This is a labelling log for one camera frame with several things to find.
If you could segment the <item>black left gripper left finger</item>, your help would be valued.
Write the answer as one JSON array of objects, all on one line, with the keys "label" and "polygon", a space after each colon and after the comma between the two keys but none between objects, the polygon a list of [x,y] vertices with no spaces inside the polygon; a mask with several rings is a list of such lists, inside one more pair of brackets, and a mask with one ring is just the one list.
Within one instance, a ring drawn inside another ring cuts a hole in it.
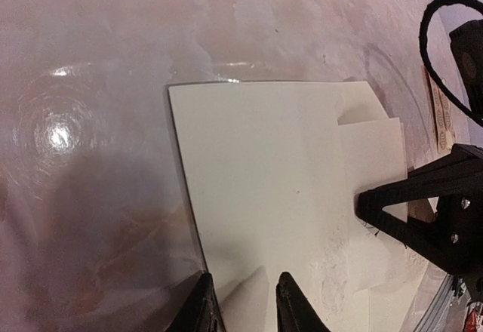
[{"label": "black left gripper left finger", "polygon": [[185,310],[185,331],[220,331],[223,323],[211,273],[200,275],[187,298]]}]

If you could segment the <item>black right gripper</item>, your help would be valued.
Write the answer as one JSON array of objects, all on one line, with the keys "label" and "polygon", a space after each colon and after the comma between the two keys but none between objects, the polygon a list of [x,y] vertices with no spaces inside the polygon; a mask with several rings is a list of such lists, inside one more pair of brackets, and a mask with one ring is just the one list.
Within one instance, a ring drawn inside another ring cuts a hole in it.
[{"label": "black right gripper", "polygon": [[[451,153],[358,195],[356,216],[387,234],[404,234],[405,244],[451,275],[473,272],[482,264],[482,148],[456,144]],[[408,223],[385,206],[439,197],[431,223]]]}]

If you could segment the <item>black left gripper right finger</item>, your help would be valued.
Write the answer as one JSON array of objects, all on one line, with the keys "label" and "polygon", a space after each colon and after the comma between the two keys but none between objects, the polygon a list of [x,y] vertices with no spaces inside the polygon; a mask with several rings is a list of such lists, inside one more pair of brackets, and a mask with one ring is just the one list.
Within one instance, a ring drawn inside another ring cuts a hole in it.
[{"label": "black left gripper right finger", "polygon": [[279,276],[275,295],[278,331],[330,332],[289,272]]}]

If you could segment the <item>cream paper envelope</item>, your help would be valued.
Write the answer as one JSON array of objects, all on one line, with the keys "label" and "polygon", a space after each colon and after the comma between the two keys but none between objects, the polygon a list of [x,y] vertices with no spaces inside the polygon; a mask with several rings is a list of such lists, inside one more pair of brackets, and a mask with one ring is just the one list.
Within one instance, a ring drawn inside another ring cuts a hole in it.
[{"label": "cream paper envelope", "polygon": [[227,331],[274,331],[275,286],[292,274],[332,331],[412,331],[428,263],[349,290],[345,163],[338,127],[389,117],[365,82],[172,86],[189,199]]}]

